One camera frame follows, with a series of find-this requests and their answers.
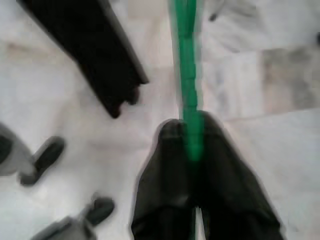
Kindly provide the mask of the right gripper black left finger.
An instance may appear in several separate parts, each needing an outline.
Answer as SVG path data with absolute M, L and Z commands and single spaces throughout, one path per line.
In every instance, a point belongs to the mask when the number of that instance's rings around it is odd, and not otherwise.
M 184 124 L 164 122 L 149 161 L 136 181 L 130 229 L 135 240 L 188 240 L 192 232 L 191 186 Z

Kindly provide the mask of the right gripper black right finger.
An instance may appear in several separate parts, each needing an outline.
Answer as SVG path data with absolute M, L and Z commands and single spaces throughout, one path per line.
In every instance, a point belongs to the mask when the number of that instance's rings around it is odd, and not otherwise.
M 281 223 L 255 174 L 221 126 L 204 118 L 203 225 L 207 240 L 282 240 Z

